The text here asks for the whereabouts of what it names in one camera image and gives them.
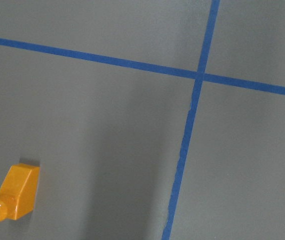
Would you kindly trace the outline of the orange trapezoid block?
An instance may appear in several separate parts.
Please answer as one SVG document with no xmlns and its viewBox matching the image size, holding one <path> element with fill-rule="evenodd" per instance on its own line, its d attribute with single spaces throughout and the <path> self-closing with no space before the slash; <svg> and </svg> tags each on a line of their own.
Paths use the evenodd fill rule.
<svg viewBox="0 0 285 240">
<path fill-rule="evenodd" d="M 12 165 L 0 187 L 0 222 L 18 220 L 34 210 L 40 167 Z"/>
</svg>

